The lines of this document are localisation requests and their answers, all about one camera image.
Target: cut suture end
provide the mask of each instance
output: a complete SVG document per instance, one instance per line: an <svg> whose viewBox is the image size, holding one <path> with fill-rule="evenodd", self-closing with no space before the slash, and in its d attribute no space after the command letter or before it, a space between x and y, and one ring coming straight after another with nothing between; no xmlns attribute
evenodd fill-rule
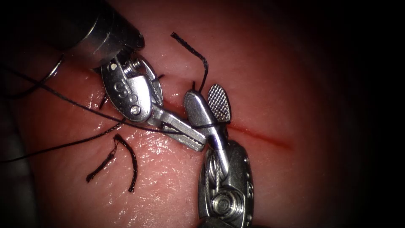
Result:
<svg viewBox="0 0 405 228"><path fill-rule="evenodd" d="M206 58L199 52L197 52L194 48L192 48L185 40L177 35L177 33L173 32L170 36L173 37L177 42L179 42L179 44L181 44L183 47L185 47L189 52L191 52L191 54L197 56L202 61L202 64L204 65L204 76L202 77L201 86L198 89L198 92L201 92L203 90L205 80L207 79L208 75L208 62Z"/></svg>
<svg viewBox="0 0 405 228"><path fill-rule="evenodd" d="M89 183L90 180L92 180L94 178L94 176L96 176L97 173L99 173L114 158L114 155L117 152L118 143L121 143L131 154L132 167L133 167L134 174L132 176L132 181L131 181L128 191L130 193L132 193L132 192L134 192L136 178L138 176L138 164L136 162L134 150L131 148L131 146L129 146L129 144L122 138L122 136L120 134L116 134L113 139L114 139L113 150L111 150L111 152L108 154L107 158L101 163L101 165L99 165L97 167L97 169L95 169L93 172L91 172L89 175L87 175L86 181L87 181L87 183Z"/></svg>

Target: dark background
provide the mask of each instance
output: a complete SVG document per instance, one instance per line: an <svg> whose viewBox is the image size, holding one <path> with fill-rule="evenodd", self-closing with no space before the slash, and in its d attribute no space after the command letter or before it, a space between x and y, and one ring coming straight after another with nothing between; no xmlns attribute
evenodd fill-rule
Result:
<svg viewBox="0 0 405 228"><path fill-rule="evenodd" d="M394 19L397 6L353 2L276 1L276 5L301 32L315 38L340 69L353 73L342 80L362 125L366 175L359 208L346 227L404 227L400 159L404 149L396 146L402 117L397 117L401 102L395 100L401 95L392 93L398 91L395 84L403 73L395 72L398 56L389 53L399 51L392 34L401 27L395 25L400 23Z"/></svg>

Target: screw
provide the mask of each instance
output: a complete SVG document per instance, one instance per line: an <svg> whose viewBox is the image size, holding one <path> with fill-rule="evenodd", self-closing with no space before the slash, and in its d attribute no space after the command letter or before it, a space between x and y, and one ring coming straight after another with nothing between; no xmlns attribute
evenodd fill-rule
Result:
<svg viewBox="0 0 405 228"><path fill-rule="evenodd" d="M110 69L113 71L117 68L117 64L113 63L110 65Z"/></svg>
<svg viewBox="0 0 405 228"><path fill-rule="evenodd" d="M134 105L131 107L131 113L134 115L138 115L140 113L140 107L137 105Z"/></svg>

